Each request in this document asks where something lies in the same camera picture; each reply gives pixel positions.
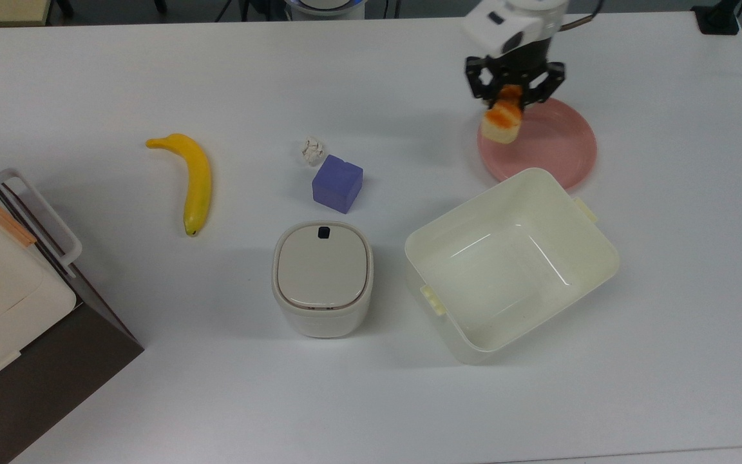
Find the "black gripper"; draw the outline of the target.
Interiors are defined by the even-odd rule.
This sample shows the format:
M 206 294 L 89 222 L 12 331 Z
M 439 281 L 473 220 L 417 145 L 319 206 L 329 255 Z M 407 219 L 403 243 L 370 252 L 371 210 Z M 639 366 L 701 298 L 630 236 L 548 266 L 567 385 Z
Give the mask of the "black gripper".
M 469 56 L 464 73 L 474 98 L 494 104 L 505 85 L 524 87 L 524 107 L 547 102 L 565 82 L 566 65 L 548 62 L 552 38 L 525 44 L 504 55 Z

